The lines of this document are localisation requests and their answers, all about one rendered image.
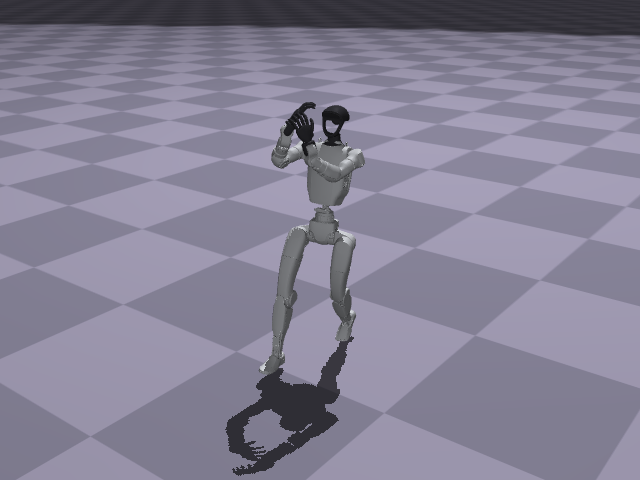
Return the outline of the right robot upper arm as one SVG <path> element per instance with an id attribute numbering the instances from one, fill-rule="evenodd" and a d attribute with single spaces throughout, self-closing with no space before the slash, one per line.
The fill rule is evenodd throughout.
<path id="1" fill-rule="evenodd" d="M 289 148 L 288 150 L 288 154 L 285 158 L 280 159 L 275 157 L 275 155 L 272 156 L 271 160 L 273 162 L 273 164 L 280 168 L 283 169 L 285 168 L 289 163 L 292 163 L 294 161 L 297 161 L 299 159 L 304 159 L 305 155 L 302 149 L 302 143 L 303 141 L 298 142 L 298 144 L 296 146 L 293 146 L 291 148 Z"/>

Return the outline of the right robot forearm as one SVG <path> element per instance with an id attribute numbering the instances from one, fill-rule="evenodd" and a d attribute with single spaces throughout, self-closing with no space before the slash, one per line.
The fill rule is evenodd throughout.
<path id="1" fill-rule="evenodd" d="M 281 132 L 281 136 L 278 139 L 277 145 L 274 147 L 273 151 L 272 151 L 272 155 L 275 155 L 275 157 L 283 159 L 287 156 L 288 154 L 288 150 L 290 148 L 291 145 L 291 137 L 293 136 L 294 130 L 291 133 L 290 136 L 285 136 L 284 135 L 284 130 L 287 127 L 287 124 L 283 125 L 280 129 Z"/>

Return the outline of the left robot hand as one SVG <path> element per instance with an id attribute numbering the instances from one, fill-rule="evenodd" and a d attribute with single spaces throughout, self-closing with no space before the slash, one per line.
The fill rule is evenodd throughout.
<path id="1" fill-rule="evenodd" d="M 302 126 L 301 126 L 301 123 L 300 123 L 299 119 L 295 115 L 297 115 L 299 117 L 299 119 L 300 119 L 300 121 L 302 123 Z M 305 113 L 301 113 L 301 115 L 303 115 L 304 119 L 299 113 L 296 113 L 295 115 L 293 115 L 291 117 L 295 119 L 299 129 L 298 129 L 296 123 L 292 119 L 288 119 L 288 121 L 290 121 L 292 123 L 292 125 L 294 126 L 294 128 L 296 130 L 297 136 L 300 138 L 300 140 L 303 141 L 302 149 L 303 149 L 303 152 L 304 152 L 305 156 L 308 156 L 308 152 L 307 152 L 306 146 L 310 145 L 310 144 L 314 144 L 316 146 L 315 141 L 312 140 L 312 138 L 314 136 L 314 134 L 313 134 L 314 121 L 312 120 L 312 118 L 310 118 L 310 123 L 311 124 L 309 125 L 309 121 L 308 121 L 308 118 L 307 118 Z M 305 120 L 305 122 L 304 122 L 304 120 Z M 305 123 L 306 123 L 306 125 L 305 125 Z"/>

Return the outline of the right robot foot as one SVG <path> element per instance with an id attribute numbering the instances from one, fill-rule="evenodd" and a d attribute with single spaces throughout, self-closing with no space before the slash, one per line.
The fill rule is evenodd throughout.
<path id="1" fill-rule="evenodd" d="M 259 368 L 259 372 L 265 375 L 269 375 L 278 370 L 279 366 L 285 363 L 285 354 L 282 352 L 281 357 L 277 358 L 277 352 L 275 356 L 271 355 L 267 361 Z"/>

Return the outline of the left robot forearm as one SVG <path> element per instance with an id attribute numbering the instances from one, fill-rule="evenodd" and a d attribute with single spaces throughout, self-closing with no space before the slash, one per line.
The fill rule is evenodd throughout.
<path id="1" fill-rule="evenodd" d="M 317 156 L 317 148 L 314 144 L 306 146 L 308 156 L 305 156 L 304 162 L 317 172 L 321 177 L 328 176 L 333 179 L 339 179 L 341 170 L 338 166 L 329 164 Z M 305 154 L 304 154 L 305 155 Z"/>

